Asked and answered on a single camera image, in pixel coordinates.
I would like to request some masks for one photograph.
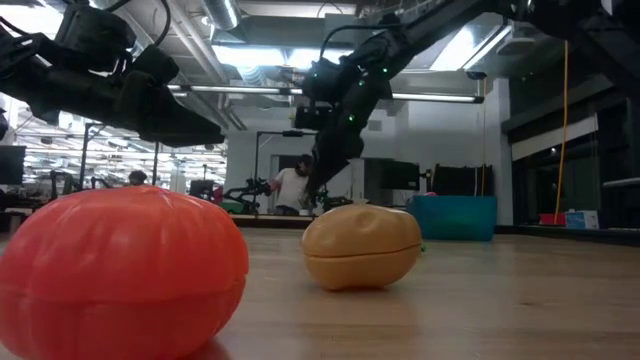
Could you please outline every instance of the yellow plastic potato toy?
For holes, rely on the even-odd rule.
[[[413,216],[373,205],[331,210],[302,236],[307,270],[327,290],[390,285],[411,270],[421,244]]]

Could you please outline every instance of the person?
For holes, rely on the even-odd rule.
[[[142,170],[134,170],[129,174],[129,185],[131,186],[144,185],[145,180],[147,180],[147,174]]]
[[[313,170],[313,158],[302,155],[295,168],[282,169],[271,183],[271,190],[278,192],[276,215],[299,215],[305,206],[305,187]]]

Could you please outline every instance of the blue container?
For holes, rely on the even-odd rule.
[[[409,199],[423,239],[491,241],[498,202],[493,196],[425,196]]]

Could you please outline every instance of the plastic pumpkin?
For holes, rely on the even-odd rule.
[[[176,359],[227,323],[247,271],[216,205],[151,186],[68,195],[0,258],[0,340],[33,360]]]

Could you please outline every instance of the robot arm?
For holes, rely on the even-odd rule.
[[[28,103],[49,124],[67,111],[169,146],[224,141],[218,125],[182,107],[169,91],[179,72],[175,61],[155,45],[133,60],[127,50],[135,34],[109,11],[68,5],[55,40],[0,21],[0,92]]]
[[[484,12],[528,21],[550,36],[569,40],[592,54],[600,70],[627,96],[640,101],[640,67],[637,61],[628,61],[629,48],[638,48],[638,26],[604,12],[599,0],[446,0],[411,23],[390,26],[372,36],[339,65],[325,59],[313,64],[302,84],[311,107],[296,114],[304,117],[300,123],[322,124],[315,129],[314,171],[306,188],[311,197],[349,159],[361,155],[360,133],[378,100],[391,98],[389,80],[415,55]],[[614,29],[618,39],[627,41],[625,45],[618,42],[607,47],[593,31],[604,26]],[[329,103],[331,109],[316,109],[316,101]]]

